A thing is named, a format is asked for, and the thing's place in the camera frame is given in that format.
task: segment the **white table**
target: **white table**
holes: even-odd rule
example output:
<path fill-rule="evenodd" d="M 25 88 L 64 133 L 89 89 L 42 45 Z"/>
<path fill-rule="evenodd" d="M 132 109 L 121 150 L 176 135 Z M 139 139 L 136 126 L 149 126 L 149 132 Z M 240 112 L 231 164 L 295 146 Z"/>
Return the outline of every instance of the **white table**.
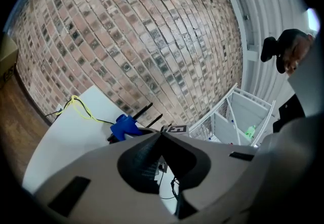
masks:
<path fill-rule="evenodd" d="M 115 123 L 118 116 L 125 114 L 96 86 L 84 92 L 80 99 L 97 119 Z M 70 105 L 38 144 L 27 166 L 22 186 L 34 194 L 48 177 L 75 159 L 109 145 L 107 137 L 111 135 L 110 126 L 108 123 L 82 118 Z"/>

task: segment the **blue object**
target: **blue object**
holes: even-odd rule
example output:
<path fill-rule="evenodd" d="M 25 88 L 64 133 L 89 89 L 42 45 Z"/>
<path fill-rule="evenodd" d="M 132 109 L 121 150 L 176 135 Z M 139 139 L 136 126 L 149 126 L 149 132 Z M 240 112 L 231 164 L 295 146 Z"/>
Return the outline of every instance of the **blue object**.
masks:
<path fill-rule="evenodd" d="M 119 140 L 125 140 L 125 134 L 129 135 L 142 135 L 142 132 L 135 125 L 137 121 L 132 116 L 120 115 L 116 119 L 116 124 L 110 127 L 113 135 Z"/>

